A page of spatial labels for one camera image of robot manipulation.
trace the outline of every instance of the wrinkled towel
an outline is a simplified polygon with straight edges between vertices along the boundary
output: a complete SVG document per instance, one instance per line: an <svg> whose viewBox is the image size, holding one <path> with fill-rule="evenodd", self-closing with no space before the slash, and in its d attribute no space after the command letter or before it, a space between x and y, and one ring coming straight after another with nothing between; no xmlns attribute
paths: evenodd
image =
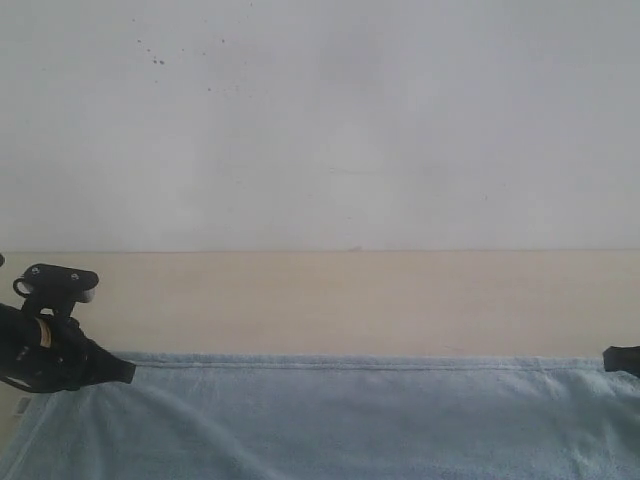
<svg viewBox="0 0 640 480"><path fill-rule="evenodd" d="M640 380L596 359L125 358L37 397L0 478L640 478Z"/></svg>

